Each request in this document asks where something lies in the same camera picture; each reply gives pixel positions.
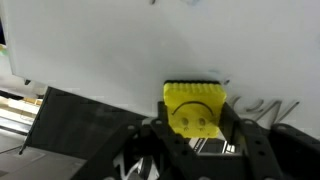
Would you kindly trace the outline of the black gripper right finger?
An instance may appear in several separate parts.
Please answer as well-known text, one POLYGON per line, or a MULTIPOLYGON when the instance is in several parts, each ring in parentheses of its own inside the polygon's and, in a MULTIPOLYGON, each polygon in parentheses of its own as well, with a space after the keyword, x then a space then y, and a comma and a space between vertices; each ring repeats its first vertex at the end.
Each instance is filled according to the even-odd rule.
POLYGON ((284 123, 263 128, 227 103, 219 127, 236 147, 223 163, 224 180, 320 180, 320 141, 301 130, 284 123))

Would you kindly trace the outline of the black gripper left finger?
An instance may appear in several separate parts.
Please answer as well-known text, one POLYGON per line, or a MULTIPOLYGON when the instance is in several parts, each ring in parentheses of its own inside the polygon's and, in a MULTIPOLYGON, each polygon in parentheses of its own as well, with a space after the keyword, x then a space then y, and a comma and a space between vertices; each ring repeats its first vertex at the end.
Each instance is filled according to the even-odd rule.
POLYGON ((141 160, 154 162, 158 180, 214 180, 214 174, 168 124, 167 107, 146 124, 119 128, 71 177, 71 180, 124 180, 141 160))

